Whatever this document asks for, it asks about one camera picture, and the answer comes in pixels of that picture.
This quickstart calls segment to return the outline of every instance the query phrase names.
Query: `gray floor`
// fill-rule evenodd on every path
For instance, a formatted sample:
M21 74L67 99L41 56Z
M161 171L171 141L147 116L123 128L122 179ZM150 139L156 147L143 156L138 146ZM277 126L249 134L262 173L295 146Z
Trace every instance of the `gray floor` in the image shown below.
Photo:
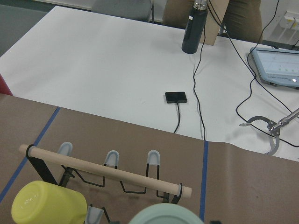
M0 0L0 56L54 7L40 7L32 1L6 3Z

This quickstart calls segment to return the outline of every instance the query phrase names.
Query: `red object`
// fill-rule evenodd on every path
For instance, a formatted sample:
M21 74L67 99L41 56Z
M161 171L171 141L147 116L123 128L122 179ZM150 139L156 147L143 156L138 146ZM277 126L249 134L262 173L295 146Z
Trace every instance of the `red object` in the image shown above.
M0 93L10 95L10 96L13 95L1 74L0 74Z

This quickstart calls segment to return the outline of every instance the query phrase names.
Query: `chair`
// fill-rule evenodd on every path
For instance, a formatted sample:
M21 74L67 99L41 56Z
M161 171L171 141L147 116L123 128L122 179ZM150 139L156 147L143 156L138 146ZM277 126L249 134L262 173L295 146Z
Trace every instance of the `chair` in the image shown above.
M96 0L91 11L148 22L151 8L151 0Z
M1 74L0 74L0 93L10 95L10 96L13 95Z

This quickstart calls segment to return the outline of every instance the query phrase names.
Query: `white table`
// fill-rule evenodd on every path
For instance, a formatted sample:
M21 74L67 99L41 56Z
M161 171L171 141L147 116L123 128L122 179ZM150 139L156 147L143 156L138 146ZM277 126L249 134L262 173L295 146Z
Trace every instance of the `white table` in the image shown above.
M17 97L168 132L174 131L178 115L164 93L185 91L188 103L180 104L178 134L201 139L192 91L199 52L185 54L183 36L181 29L55 7L0 58L0 73ZM254 46L234 44L244 58ZM251 79L227 38L204 46L196 91L206 139L266 153L268 136L239 127L243 121L235 113L249 95ZM266 87L291 110L299 107L298 91ZM256 83L253 91L240 108L246 119L261 115L278 121L289 114ZM266 123L256 124L266 130ZM293 120L281 138L298 145L298 127ZM281 142L275 155L298 161L299 148Z

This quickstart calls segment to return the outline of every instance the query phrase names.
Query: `gray device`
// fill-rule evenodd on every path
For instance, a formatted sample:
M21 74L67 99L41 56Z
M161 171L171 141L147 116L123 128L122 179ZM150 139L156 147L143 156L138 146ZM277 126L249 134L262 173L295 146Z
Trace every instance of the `gray device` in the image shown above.
M299 89L299 51L255 48L251 54L262 83Z

